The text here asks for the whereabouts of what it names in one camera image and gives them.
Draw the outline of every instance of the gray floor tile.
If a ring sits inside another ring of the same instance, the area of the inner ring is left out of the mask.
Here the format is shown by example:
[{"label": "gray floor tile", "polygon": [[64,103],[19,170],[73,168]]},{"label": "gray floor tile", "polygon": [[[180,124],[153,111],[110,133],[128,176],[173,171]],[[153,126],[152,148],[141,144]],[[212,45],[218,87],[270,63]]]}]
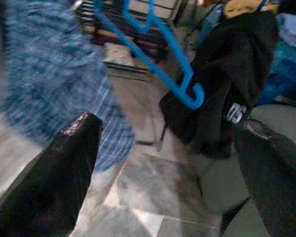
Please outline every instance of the gray floor tile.
[{"label": "gray floor tile", "polygon": [[119,203],[182,220],[210,223],[192,169],[146,154],[131,156],[117,181]]},{"label": "gray floor tile", "polygon": [[158,237],[214,237],[212,229],[201,225],[169,220],[165,218],[158,233]]},{"label": "gray floor tile", "polygon": [[101,206],[86,237],[151,237],[129,208]]}]

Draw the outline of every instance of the floor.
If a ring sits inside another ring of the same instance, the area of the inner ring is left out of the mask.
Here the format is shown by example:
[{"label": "floor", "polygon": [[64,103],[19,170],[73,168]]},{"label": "floor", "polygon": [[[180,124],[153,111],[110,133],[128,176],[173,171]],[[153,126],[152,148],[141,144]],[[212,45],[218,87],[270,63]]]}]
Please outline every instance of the floor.
[{"label": "floor", "polygon": [[[166,93],[159,80],[111,78],[136,140],[156,140]],[[0,116],[0,195],[42,148],[20,138]],[[71,237],[217,237],[220,217],[202,204],[191,157],[167,130],[163,149],[138,146],[126,163],[94,174]]]}]

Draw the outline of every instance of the black jacket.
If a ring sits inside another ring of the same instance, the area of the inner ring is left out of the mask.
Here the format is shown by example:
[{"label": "black jacket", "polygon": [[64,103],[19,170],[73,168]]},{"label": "black jacket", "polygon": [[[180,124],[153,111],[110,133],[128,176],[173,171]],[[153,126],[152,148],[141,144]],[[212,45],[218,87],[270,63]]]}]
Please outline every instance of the black jacket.
[{"label": "black jacket", "polygon": [[185,144],[192,144],[195,153],[218,159],[230,155],[233,122],[246,117],[255,105],[277,39],[272,13],[246,13],[218,25],[197,49],[188,92],[192,96],[193,85],[201,83],[204,104],[192,111],[171,92],[160,102],[166,123]]}]

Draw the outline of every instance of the blue plastic hanger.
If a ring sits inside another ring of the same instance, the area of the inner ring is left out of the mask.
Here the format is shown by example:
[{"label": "blue plastic hanger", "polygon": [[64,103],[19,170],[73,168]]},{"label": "blue plastic hanger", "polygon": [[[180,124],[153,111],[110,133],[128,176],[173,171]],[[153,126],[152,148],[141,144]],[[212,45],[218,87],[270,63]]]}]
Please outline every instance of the blue plastic hanger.
[{"label": "blue plastic hanger", "polygon": [[129,47],[133,54],[140,58],[153,73],[159,76],[162,81],[170,88],[174,95],[180,99],[188,108],[192,110],[198,109],[204,102],[205,93],[203,87],[197,83],[193,86],[195,93],[195,99],[187,94],[186,90],[193,77],[193,70],[188,60],[183,54],[179,43],[172,35],[171,31],[165,25],[165,23],[155,16],[154,14],[154,0],[149,0],[149,13],[145,24],[142,24],[139,20],[133,17],[128,8],[130,0],[124,0],[123,16],[127,22],[132,25],[137,31],[141,33],[147,33],[152,25],[155,25],[159,31],[163,34],[168,45],[172,48],[176,59],[178,60],[183,72],[184,79],[181,85],[177,85],[167,74],[165,74],[137,45],[129,41],[124,33],[118,29],[118,27],[103,13],[103,1],[96,0],[94,10],[96,17],[105,25],[109,30],[113,31],[119,37],[119,40]]}]

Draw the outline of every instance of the blue cloth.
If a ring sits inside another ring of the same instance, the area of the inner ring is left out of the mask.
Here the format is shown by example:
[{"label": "blue cloth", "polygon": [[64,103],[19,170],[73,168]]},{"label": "blue cloth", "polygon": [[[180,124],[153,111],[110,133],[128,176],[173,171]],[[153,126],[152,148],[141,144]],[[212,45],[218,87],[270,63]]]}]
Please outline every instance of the blue cloth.
[{"label": "blue cloth", "polygon": [[270,78],[257,105],[273,104],[279,95],[296,101],[296,48],[283,40],[274,49]]},{"label": "blue cloth", "polygon": [[277,16],[277,20],[281,38],[296,47],[296,15],[282,13]]},{"label": "blue cloth", "polygon": [[11,126],[46,146],[82,112],[102,119],[95,166],[124,161],[132,127],[116,104],[100,48],[83,35],[66,0],[6,0],[7,94],[0,106]]},{"label": "blue cloth", "polygon": [[198,47],[204,39],[209,35],[209,33],[220,23],[220,18],[222,15],[223,4],[218,4],[212,9],[212,12],[204,19],[203,27],[199,38],[196,42],[196,47]]}]

